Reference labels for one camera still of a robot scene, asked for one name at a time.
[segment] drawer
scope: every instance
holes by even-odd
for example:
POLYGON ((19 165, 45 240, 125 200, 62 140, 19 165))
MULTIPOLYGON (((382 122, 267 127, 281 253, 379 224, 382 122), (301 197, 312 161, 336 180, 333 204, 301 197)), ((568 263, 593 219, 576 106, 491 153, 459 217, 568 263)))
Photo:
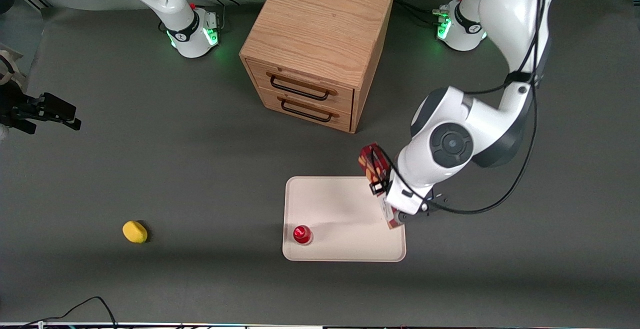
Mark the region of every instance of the drawer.
POLYGON ((335 109, 310 105, 297 99, 286 98, 274 90, 258 88, 262 103, 270 110, 279 111, 316 124, 349 132, 352 117, 350 114, 335 109))
POLYGON ((246 60, 257 85, 291 98, 294 101, 352 112, 354 91, 322 80, 306 78, 271 65, 246 60))

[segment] wooden cabinet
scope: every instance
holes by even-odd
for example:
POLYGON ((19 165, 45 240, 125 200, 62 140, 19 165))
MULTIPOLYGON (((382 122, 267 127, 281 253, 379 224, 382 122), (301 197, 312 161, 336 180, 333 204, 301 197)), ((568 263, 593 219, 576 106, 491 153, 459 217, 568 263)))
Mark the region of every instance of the wooden cabinet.
POLYGON ((240 59, 271 110, 355 133, 393 0, 267 0, 240 59))

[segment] gray table surface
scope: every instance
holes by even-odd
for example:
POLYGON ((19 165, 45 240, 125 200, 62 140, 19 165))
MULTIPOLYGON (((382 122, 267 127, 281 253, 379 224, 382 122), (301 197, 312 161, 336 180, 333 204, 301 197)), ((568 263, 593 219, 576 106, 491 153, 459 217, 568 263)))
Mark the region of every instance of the gray table surface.
MULTIPOLYGON (((287 261, 285 183, 360 176, 361 147, 397 153, 431 90, 498 85, 502 55, 489 40, 452 51, 394 7, 350 135, 262 106, 238 58, 259 7, 229 9, 221 46, 197 59, 174 52, 150 10, 44 13, 30 94, 75 104, 83 126, 39 124, 0 147, 3 321, 101 295, 121 322, 640 327, 631 0, 553 3, 539 136, 521 184, 483 215, 410 224, 400 263, 287 261), (153 241, 128 243, 127 220, 145 220, 153 241)), ((457 208, 492 203, 522 152, 439 187, 457 208)), ((94 302, 68 319, 107 318, 94 302)))

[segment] cabinet top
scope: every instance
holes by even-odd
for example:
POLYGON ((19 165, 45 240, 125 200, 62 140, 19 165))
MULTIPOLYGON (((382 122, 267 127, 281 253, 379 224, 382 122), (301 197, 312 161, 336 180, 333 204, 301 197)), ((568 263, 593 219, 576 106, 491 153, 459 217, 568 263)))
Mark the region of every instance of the cabinet top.
POLYGON ((240 55, 357 89, 392 2, 266 0, 240 55))

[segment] white tray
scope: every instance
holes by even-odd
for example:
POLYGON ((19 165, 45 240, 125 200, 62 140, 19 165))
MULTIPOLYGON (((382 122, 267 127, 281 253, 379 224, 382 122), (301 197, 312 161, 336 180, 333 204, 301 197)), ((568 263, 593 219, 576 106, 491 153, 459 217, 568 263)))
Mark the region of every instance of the white tray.
POLYGON ((286 182, 282 254, 290 261, 399 262, 405 227, 390 229, 365 176, 294 176, 286 182), (293 238, 306 225, 308 245, 293 238))

